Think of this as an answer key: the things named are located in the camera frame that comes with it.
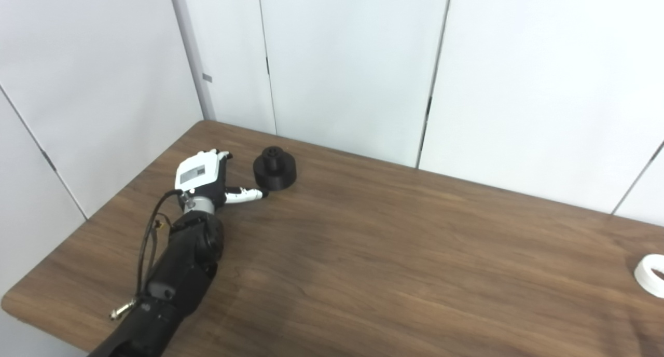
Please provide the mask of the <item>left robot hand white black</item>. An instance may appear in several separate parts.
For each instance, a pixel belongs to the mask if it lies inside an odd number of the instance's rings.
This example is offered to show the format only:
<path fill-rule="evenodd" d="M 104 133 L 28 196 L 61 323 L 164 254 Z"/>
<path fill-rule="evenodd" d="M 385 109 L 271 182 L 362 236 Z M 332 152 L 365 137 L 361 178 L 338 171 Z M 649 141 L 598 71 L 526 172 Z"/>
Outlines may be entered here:
<path fill-rule="evenodd" d="M 204 211 L 214 214 L 224 205 L 264 199 L 264 188 L 231 187 L 226 185 L 226 166 L 233 155 L 212 149 L 200 151 L 181 162 L 176 170 L 175 189 L 181 191 L 179 204 L 183 213 Z"/>

